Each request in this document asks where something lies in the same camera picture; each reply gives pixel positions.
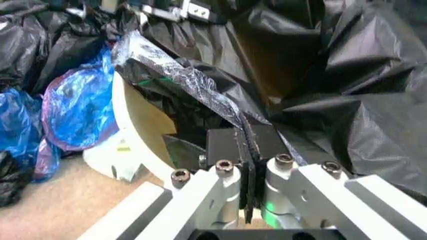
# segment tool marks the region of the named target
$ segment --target white plastic rim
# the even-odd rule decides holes
[[[117,72],[112,84],[112,106],[131,155],[156,177],[168,182],[174,169],[162,135],[176,133],[174,122],[145,100]]]

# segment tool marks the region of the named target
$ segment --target blue plastic bag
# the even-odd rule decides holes
[[[113,76],[111,50],[106,46],[87,64],[56,78],[43,97],[47,139],[64,151],[82,151],[116,133]]]
[[[50,179],[61,158],[43,138],[42,99],[13,88],[0,93],[0,151],[10,152],[21,168],[34,169],[35,182]]]

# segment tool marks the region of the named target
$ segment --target green light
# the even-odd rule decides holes
[[[268,211],[264,211],[263,218],[264,218],[265,223],[267,223],[272,228],[276,229],[278,227],[276,218],[273,214],[270,213],[270,212],[273,212],[275,209],[274,204],[272,202],[267,202],[265,204],[265,208],[268,210]]]
[[[270,212],[274,212],[275,211],[275,206],[273,205],[272,202],[267,202],[267,204],[265,205],[265,208],[270,211]]]

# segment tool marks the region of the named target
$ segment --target floor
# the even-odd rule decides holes
[[[0,208],[0,240],[75,240],[145,181],[162,182],[148,171],[124,183],[91,169],[80,158],[64,159],[54,179],[30,184],[16,205]],[[239,228],[266,228],[264,221]]]

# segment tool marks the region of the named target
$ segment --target hex socket screw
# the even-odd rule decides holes
[[[325,161],[322,163],[321,168],[330,174],[334,179],[340,179],[343,168],[341,165],[334,161]]]
[[[182,189],[184,185],[190,180],[190,172],[187,169],[177,169],[172,172],[170,179],[172,185],[177,189]]]
[[[286,153],[281,153],[274,157],[274,163],[279,169],[289,170],[294,165],[294,159]]]
[[[230,160],[219,160],[215,164],[216,174],[222,178],[233,175],[234,164]]]

